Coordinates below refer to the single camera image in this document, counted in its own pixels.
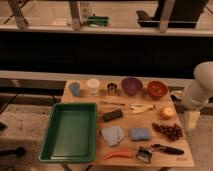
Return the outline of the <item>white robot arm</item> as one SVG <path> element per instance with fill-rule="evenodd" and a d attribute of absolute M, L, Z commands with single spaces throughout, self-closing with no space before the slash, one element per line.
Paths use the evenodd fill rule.
<path fill-rule="evenodd" d="M 200 116 L 200 110 L 213 97 L 213 61 L 203 62 L 194 69 L 194 80 L 181 93 L 181 102 L 187 109 L 186 129 L 192 130 Z"/>

